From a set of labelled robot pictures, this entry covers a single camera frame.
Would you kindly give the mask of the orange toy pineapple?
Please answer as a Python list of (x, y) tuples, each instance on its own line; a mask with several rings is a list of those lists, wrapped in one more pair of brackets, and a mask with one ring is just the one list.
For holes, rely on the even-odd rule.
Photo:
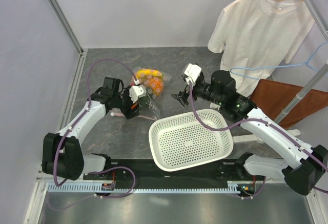
[(164, 81), (159, 77), (147, 78), (143, 85), (146, 87), (147, 93), (156, 98), (160, 96), (164, 88)]

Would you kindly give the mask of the clear zip top bag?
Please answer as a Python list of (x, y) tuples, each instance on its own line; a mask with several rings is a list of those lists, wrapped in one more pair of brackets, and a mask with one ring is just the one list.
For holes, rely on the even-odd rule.
[[(117, 106), (112, 106), (111, 116), (122, 116), (126, 119), (141, 117), (150, 120), (158, 120), (160, 111), (156, 100), (161, 96), (165, 87), (168, 85), (171, 75), (156, 69), (136, 67), (130, 70), (132, 75), (130, 84), (122, 88), (120, 101)], [(145, 95), (133, 102), (129, 97), (129, 90), (135, 85), (135, 80), (144, 86)]]

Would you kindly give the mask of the yellow banana bunch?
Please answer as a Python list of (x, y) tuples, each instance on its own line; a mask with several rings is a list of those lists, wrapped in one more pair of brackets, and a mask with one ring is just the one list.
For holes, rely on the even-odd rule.
[(145, 76), (155, 76), (155, 77), (162, 77), (163, 74), (158, 71), (158, 70), (154, 70), (154, 69), (140, 69), (136, 72), (135, 76), (137, 78), (142, 78), (142, 77), (145, 77)]

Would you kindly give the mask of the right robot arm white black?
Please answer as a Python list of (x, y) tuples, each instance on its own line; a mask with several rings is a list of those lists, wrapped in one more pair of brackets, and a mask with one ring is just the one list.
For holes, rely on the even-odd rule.
[(254, 102), (236, 91), (235, 79), (228, 71), (214, 71), (211, 82), (206, 83), (201, 67), (188, 64), (182, 71), (182, 78), (185, 89), (172, 97), (184, 107), (193, 107), (198, 98), (218, 105), (219, 113), (232, 122), (226, 130), (241, 126), (281, 156), (281, 159), (273, 159), (243, 154), (234, 168), (239, 179), (254, 175), (283, 180), (303, 196), (316, 188), (317, 182), (327, 173), (325, 147), (312, 147), (277, 125)]

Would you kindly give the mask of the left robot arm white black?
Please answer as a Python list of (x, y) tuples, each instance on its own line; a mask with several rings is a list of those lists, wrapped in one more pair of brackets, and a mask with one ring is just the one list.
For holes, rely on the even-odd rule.
[(77, 180), (82, 174), (93, 172), (100, 179), (111, 177), (113, 168), (107, 164), (109, 157), (101, 153), (83, 155), (81, 145), (93, 127), (113, 109), (119, 109), (126, 119), (138, 116), (139, 101), (146, 94), (138, 81), (125, 87), (122, 80), (106, 77), (71, 122), (44, 137), (42, 171), (52, 175), (57, 186), (61, 185), (60, 177)]

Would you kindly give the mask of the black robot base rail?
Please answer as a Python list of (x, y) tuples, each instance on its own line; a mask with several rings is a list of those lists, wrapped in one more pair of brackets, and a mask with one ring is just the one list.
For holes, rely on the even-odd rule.
[(135, 189), (208, 189), (225, 188), (228, 181), (257, 183), (263, 176), (251, 176), (237, 167), (237, 159), (223, 159), (180, 171), (161, 170), (152, 159), (111, 159), (105, 168), (125, 166), (136, 176)]

